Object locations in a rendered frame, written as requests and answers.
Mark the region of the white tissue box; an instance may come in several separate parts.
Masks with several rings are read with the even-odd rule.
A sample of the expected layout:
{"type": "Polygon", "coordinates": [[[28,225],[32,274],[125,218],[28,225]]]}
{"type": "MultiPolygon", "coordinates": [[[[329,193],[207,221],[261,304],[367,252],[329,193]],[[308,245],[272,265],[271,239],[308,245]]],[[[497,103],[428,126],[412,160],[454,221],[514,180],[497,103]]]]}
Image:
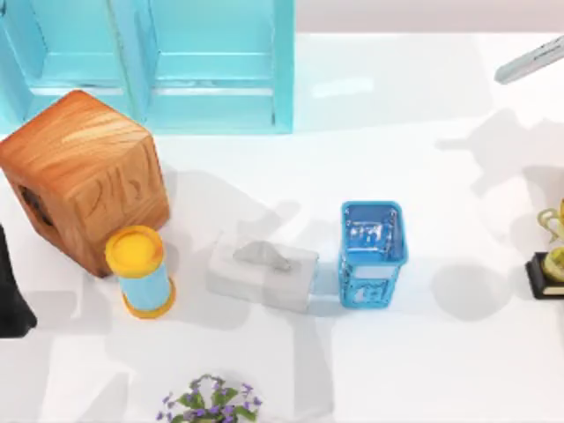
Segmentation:
{"type": "Polygon", "coordinates": [[[305,313],[318,259],[312,250],[223,236],[211,253],[206,287],[235,299],[305,313]]]}

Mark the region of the blue plastic basket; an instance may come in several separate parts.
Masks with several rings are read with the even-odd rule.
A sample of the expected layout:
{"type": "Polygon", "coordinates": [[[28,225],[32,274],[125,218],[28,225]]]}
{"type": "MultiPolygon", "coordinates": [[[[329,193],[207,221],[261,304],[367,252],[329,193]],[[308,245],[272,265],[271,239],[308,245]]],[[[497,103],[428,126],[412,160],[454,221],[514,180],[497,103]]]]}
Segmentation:
{"type": "Polygon", "coordinates": [[[342,204],[338,286],[343,307],[388,307],[407,261],[404,218],[398,203],[348,201],[342,204]]]}

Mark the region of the yellow and blue canister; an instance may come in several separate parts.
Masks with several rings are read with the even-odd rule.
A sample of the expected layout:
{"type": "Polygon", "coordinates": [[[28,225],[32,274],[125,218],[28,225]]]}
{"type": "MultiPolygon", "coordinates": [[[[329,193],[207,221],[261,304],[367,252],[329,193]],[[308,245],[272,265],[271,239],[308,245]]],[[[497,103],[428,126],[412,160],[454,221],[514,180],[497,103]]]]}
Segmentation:
{"type": "Polygon", "coordinates": [[[165,254],[160,235],[148,226],[124,227],[106,243],[106,262],[118,279],[123,303],[139,319],[157,319],[174,305],[176,289],[165,254]]]}

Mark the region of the light blue rack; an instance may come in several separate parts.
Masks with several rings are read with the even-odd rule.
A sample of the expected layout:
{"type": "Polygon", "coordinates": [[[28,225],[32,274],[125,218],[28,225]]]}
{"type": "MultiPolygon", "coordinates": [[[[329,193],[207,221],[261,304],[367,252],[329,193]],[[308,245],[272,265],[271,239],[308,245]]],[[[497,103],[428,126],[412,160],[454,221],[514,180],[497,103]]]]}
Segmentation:
{"type": "Polygon", "coordinates": [[[294,0],[0,0],[0,133],[81,89],[159,134],[293,128],[294,0]]]}

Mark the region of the wooden cube box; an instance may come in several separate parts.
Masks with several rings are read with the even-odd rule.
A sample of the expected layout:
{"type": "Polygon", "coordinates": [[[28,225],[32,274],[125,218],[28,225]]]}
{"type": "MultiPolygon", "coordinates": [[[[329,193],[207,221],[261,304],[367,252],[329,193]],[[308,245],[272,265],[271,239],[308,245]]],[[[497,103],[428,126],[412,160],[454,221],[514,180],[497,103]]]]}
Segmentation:
{"type": "Polygon", "coordinates": [[[95,277],[113,233],[170,216],[152,134],[84,91],[0,141],[0,168],[35,231],[95,277]]]}

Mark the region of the purple flower plant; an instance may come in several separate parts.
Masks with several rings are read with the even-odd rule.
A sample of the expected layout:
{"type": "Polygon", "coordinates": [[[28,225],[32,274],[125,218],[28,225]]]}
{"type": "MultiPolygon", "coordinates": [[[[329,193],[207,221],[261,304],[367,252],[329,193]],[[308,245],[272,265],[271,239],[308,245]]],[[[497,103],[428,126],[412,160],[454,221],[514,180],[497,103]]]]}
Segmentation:
{"type": "Polygon", "coordinates": [[[258,423],[263,399],[245,382],[204,374],[182,391],[171,391],[156,412],[157,423],[258,423]]]}

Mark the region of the gold trophy with black base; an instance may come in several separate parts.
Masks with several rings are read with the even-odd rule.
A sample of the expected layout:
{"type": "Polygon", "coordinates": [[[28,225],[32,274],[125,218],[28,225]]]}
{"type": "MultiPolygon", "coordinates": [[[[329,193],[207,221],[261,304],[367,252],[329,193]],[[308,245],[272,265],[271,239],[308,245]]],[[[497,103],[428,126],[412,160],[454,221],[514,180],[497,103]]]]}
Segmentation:
{"type": "Polygon", "coordinates": [[[564,199],[558,209],[548,208],[537,215],[538,224],[551,234],[550,242],[561,245],[535,252],[525,265],[529,285],[536,300],[564,300],[564,199]]]}

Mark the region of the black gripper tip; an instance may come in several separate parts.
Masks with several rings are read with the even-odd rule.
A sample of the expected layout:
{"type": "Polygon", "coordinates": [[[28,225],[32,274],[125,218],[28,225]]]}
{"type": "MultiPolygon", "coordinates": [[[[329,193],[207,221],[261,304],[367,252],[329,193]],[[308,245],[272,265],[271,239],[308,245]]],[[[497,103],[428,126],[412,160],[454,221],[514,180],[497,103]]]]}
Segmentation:
{"type": "Polygon", "coordinates": [[[0,339],[22,338],[37,323],[14,277],[4,227],[0,224],[0,339]]]}

